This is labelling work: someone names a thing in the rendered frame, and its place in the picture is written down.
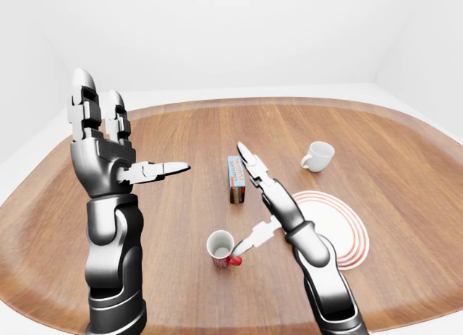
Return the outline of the white plate with red rings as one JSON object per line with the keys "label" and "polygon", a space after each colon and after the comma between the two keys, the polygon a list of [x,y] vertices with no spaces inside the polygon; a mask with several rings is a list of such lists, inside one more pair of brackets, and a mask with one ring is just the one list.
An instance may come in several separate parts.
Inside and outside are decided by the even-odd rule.
{"label": "white plate with red rings", "polygon": [[345,202],[314,190],[297,192],[293,198],[305,218],[315,223],[316,232],[334,246],[339,269],[356,268],[366,259],[370,248],[368,231]]}

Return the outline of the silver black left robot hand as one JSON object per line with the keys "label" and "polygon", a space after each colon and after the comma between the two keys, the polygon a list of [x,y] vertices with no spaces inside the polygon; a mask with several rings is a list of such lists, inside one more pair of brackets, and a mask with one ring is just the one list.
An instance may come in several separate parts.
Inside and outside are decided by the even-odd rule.
{"label": "silver black left robot hand", "polygon": [[[136,162],[136,151],[129,141],[131,125],[127,111],[115,90],[110,92],[110,104],[106,118],[102,119],[93,78],[77,68],[68,105],[71,157],[77,178],[91,198],[129,193],[133,184],[160,181],[190,169],[186,162]],[[102,121],[108,138],[99,130]]]}

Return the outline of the blue chocolate pudding box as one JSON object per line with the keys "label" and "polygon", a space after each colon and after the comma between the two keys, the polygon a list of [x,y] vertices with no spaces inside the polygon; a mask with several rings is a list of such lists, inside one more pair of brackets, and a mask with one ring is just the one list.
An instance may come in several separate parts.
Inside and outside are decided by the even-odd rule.
{"label": "blue chocolate pudding box", "polygon": [[229,198],[231,204],[245,200],[245,169],[239,156],[228,156]]}

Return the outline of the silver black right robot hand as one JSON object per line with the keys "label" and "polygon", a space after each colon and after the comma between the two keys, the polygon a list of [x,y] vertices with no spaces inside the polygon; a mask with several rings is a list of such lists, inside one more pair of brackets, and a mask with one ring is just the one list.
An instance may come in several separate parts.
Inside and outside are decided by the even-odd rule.
{"label": "silver black right robot hand", "polygon": [[303,216],[299,206],[284,186],[269,177],[268,168],[259,157],[249,151],[244,143],[237,143],[237,150],[253,185],[261,190],[267,209],[281,225],[285,240],[312,266],[323,267],[330,253],[315,232],[315,225]]}

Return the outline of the red mug with white print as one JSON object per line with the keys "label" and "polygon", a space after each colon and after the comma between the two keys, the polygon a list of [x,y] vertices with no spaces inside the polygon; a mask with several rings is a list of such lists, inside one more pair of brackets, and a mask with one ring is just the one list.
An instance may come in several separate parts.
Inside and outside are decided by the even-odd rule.
{"label": "red mug with white print", "polygon": [[213,232],[206,242],[206,248],[214,265],[219,268],[226,268],[230,265],[239,266],[242,263],[239,256],[232,257],[234,238],[228,231],[217,230]]}

